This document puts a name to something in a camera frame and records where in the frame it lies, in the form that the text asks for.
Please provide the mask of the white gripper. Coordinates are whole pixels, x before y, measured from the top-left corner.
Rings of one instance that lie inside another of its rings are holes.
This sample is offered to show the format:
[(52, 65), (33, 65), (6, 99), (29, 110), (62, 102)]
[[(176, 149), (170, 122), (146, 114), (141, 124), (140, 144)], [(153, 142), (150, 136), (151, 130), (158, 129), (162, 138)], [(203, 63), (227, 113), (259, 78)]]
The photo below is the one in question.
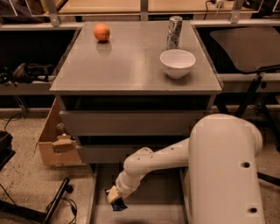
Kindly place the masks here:
[(123, 199), (129, 197), (140, 186), (143, 177), (143, 175), (131, 176), (126, 171), (122, 171), (115, 181), (116, 186), (108, 190), (108, 202), (113, 203), (121, 195)]

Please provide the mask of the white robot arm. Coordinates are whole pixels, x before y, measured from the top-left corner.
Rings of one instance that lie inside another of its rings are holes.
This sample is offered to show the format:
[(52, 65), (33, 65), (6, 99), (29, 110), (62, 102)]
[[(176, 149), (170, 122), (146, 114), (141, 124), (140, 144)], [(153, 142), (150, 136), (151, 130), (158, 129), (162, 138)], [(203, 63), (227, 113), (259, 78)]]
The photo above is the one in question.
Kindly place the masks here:
[(265, 224), (256, 169), (263, 137), (251, 122), (212, 114), (199, 120), (190, 136), (162, 150), (143, 147), (128, 156), (108, 202), (129, 197), (149, 172), (189, 169), (190, 224)]

